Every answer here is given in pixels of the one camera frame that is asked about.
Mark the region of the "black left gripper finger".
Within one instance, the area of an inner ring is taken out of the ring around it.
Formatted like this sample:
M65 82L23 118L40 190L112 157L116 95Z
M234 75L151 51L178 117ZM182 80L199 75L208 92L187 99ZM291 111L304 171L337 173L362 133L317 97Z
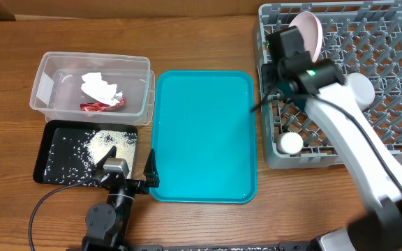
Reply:
M151 188L158 188L160 184L160 179L158 175L158 170L156 166L156 153L155 150L151 149L149 156L147 158L147 163L143 171L144 177L146 178L146 184Z
M114 158L117 152L117 148L116 146L112 146L111 149L101 158L101 160L99 160L96 165L95 168L96 170L102 169L103 165L105 164L105 162L107 161L108 158Z

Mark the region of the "red sauce packet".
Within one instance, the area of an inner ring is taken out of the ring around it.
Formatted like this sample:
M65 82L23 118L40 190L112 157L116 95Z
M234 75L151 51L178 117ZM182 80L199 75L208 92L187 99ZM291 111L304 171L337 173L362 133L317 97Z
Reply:
M101 102L89 102L80 104L80 110L83 112L111 112L126 105L124 98L121 98L119 103L109 106Z

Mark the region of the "white napkin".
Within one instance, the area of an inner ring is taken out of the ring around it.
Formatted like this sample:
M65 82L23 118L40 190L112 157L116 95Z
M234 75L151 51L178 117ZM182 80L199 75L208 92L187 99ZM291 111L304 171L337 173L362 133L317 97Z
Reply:
M101 73L87 73L82 80L81 90L98 102L113 106L123 98L123 93L117 90L117 84L103 80Z

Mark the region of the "white cup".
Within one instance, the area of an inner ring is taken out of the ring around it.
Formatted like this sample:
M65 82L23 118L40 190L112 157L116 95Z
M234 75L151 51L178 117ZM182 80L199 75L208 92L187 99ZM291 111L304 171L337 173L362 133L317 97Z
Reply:
M284 132L276 138L276 148L281 153L296 155L303 148L303 139L295 132Z

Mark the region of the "large white plate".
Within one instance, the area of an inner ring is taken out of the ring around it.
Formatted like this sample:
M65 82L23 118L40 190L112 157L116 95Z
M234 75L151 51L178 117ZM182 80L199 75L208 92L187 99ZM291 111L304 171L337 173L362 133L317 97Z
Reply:
M294 17L289 24L289 27L292 26L297 27L304 40L305 50L309 52L312 62L316 62L320 56L323 41L320 20L312 12L304 11Z

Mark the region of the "grey white bowl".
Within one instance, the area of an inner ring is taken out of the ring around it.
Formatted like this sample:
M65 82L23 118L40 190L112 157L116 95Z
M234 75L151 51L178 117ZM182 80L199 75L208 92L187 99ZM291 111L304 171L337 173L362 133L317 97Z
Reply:
M355 111L356 107L363 111L375 99L375 91L368 77L361 73L351 73L345 76L344 109Z

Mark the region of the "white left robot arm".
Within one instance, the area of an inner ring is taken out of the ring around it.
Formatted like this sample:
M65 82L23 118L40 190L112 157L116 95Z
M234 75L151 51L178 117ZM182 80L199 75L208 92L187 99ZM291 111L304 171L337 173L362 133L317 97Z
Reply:
M83 250L130 250L126 232L135 196L148 195L151 188L159 186L155 150L149 152L144 180L128 179L128 163L116 158L116 152L113 146L91 173L96 185L106 189L108 195L105 203L96 204L87 212Z

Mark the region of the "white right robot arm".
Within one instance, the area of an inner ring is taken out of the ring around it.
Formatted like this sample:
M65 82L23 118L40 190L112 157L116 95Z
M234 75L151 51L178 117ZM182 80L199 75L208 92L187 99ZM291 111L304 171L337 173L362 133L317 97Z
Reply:
M352 176L366 214L311 242L312 250L400 250L402 165L357 105L330 59L314 62L297 27L267 37L277 87L323 131Z

